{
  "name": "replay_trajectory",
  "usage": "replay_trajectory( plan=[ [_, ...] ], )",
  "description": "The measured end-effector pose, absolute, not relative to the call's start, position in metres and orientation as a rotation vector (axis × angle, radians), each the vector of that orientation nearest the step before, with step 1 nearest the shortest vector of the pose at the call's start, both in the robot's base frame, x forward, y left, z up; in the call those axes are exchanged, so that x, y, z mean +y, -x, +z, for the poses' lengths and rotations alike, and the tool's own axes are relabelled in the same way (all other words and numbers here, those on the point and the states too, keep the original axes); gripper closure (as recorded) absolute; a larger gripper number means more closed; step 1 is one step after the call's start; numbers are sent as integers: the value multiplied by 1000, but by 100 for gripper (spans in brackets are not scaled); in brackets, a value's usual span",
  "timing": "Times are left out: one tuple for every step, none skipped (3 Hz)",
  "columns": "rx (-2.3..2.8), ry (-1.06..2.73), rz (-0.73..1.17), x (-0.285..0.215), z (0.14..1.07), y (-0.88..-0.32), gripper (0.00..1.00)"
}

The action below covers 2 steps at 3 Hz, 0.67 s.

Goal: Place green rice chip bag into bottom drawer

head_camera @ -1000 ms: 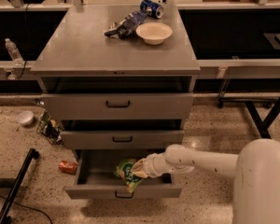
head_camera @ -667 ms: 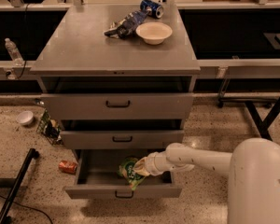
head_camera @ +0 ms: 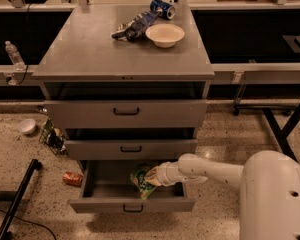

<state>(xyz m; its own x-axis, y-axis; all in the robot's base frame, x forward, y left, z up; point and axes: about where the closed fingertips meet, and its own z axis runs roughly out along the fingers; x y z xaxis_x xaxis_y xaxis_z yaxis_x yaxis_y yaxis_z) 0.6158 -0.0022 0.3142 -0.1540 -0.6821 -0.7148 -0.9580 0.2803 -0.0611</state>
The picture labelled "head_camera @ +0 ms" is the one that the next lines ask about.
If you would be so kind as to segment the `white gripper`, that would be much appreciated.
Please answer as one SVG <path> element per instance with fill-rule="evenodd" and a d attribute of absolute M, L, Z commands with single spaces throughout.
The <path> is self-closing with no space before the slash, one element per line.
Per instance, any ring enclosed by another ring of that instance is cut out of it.
<path fill-rule="evenodd" d="M 154 186 L 172 186 L 175 184 L 174 171 L 174 165 L 171 162 L 165 162 L 158 167 L 155 166 L 150 169 L 144 179 L 147 183 Z"/>

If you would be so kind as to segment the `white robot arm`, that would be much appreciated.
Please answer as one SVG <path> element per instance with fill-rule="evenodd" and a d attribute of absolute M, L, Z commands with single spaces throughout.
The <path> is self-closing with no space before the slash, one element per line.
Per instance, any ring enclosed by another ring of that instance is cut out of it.
<path fill-rule="evenodd" d="M 240 192 L 240 240 L 300 240 L 300 164 L 290 157 L 266 150 L 233 165 L 187 153 L 145 176 L 155 186 L 208 179 Z"/>

